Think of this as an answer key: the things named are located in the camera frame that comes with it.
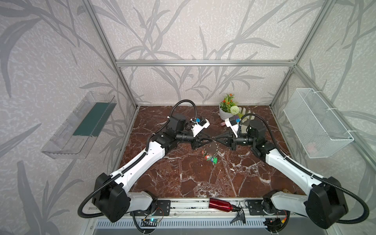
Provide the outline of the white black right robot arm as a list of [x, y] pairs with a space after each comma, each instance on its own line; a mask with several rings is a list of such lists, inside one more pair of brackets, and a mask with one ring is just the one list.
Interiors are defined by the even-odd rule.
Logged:
[[306, 216], [322, 229], [340, 222], [348, 213], [346, 193], [338, 180], [324, 178], [303, 167], [278, 149], [273, 141], [267, 141], [264, 131], [249, 125], [246, 133], [242, 133], [238, 118], [226, 119], [225, 125], [231, 131], [216, 137], [216, 140], [225, 139], [225, 144], [233, 150], [237, 146], [249, 146], [256, 157], [283, 173], [304, 191], [304, 195], [281, 191], [270, 194], [270, 204], [276, 209]]

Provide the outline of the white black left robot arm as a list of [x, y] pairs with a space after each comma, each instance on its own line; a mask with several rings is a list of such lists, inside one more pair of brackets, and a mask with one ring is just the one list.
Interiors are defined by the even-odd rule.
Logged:
[[152, 194], [132, 193], [130, 190], [151, 166], [179, 143], [189, 143], [192, 149], [203, 145], [204, 139], [200, 133], [210, 126], [210, 122], [206, 118], [198, 117], [192, 122], [190, 130], [186, 130], [185, 126], [185, 116], [171, 116], [168, 124], [151, 137], [147, 147], [136, 157], [113, 173], [103, 173], [96, 179], [91, 202], [100, 210], [101, 215], [111, 222], [116, 222], [126, 213], [146, 211], [153, 207], [156, 199]]

